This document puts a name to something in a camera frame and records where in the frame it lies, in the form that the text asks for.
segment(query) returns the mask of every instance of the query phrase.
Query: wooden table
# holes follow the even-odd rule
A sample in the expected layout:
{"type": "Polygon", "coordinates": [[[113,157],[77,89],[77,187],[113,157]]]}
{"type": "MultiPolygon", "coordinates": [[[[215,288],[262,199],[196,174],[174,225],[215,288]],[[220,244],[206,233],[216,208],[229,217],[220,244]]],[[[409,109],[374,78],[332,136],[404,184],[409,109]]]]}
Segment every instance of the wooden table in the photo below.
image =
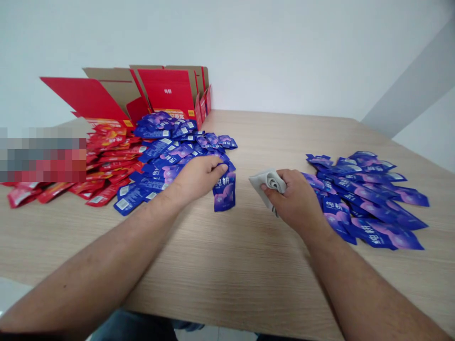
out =
{"type": "MultiPolygon", "coordinates": [[[[430,225],[416,231],[425,251],[353,248],[455,336],[455,175],[349,118],[214,110],[204,129],[235,138],[237,205],[213,212],[213,195],[180,217],[127,307],[182,320],[315,340],[342,340],[297,234],[269,212],[248,176],[275,167],[314,172],[305,153],[333,158],[369,150],[398,165],[405,186],[432,205],[404,205],[430,225]]],[[[10,210],[0,188],[0,276],[35,285],[123,219],[65,193],[10,210]]]]}

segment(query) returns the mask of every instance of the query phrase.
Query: cloth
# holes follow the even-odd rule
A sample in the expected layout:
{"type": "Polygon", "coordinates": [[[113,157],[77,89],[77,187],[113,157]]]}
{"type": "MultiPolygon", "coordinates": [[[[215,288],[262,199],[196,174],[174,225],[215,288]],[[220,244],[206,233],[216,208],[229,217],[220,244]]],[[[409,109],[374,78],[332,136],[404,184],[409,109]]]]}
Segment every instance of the cloth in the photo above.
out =
{"type": "MultiPolygon", "coordinates": [[[[177,341],[174,329],[182,326],[189,332],[204,325],[118,309],[93,333],[91,341],[177,341]]],[[[295,339],[263,334],[257,338],[257,341],[291,340],[295,339]]]]}
{"type": "Polygon", "coordinates": [[[281,194],[283,194],[286,190],[286,182],[276,172],[274,168],[269,168],[264,170],[254,176],[249,177],[251,185],[255,188],[256,192],[261,197],[264,204],[272,210],[273,213],[278,217],[278,213],[276,213],[275,207],[273,207],[272,203],[270,202],[267,195],[265,195],[264,191],[261,189],[262,184],[266,184],[268,188],[275,189],[281,194]]]}

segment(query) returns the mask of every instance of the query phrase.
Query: box flap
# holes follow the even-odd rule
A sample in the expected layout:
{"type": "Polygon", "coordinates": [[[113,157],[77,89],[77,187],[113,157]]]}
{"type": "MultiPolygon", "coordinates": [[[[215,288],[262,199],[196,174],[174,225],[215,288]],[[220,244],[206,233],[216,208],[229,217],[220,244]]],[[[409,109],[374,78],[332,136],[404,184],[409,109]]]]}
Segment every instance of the box flap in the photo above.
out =
{"type": "Polygon", "coordinates": [[[99,80],[107,92],[129,115],[127,104],[141,97],[130,69],[126,68],[83,68],[89,78],[99,80]]]}
{"type": "Polygon", "coordinates": [[[191,66],[191,65],[167,65],[165,69],[168,70],[188,70],[190,72],[190,85],[191,85],[191,94],[193,96],[193,101],[196,100],[196,95],[204,92],[203,90],[203,77],[202,77],[202,67],[201,66],[191,66]]]}
{"type": "Polygon", "coordinates": [[[40,77],[41,80],[84,118],[129,121],[102,84],[92,78],[40,77]]]}
{"type": "Polygon", "coordinates": [[[164,69],[164,66],[162,65],[130,65],[129,68],[133,71],[134,73],[134,78],[136,81],[136,85],[138,89],[140,89],[141,95],[144,95],[148,105],[150,108],[152,108],[152,103],[150,103],[150,99],[148,98],[147,91],[144,87],[144,83],[141,80],[141,77],[139,76],[139,73],[137,72],[138,69],[142,70],[160,70],[164,69]]]}

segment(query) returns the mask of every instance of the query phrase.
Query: leg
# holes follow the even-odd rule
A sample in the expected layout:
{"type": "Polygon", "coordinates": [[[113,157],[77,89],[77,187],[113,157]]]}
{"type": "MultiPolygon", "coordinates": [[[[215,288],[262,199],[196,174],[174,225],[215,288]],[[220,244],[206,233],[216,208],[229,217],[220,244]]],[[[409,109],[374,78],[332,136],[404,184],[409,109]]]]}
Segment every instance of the leg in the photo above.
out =
{"type": "Polygon", "coordinates": [[[117,309],[99,327],[91,341],[177,341],[171,320],[117,309]]]}

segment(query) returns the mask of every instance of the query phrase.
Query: pixelated area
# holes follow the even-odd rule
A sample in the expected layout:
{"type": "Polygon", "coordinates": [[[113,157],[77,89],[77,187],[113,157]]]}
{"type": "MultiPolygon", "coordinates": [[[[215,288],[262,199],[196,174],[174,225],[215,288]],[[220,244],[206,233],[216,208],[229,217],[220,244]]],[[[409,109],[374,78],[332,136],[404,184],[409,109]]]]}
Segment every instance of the pixelated area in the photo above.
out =
{"type": "Polygon", "coordinates": [[[30,128],[22,138],[0,129],[1,182],[79,182],[86,177],[86,138],[70,127],[30,128]]]}

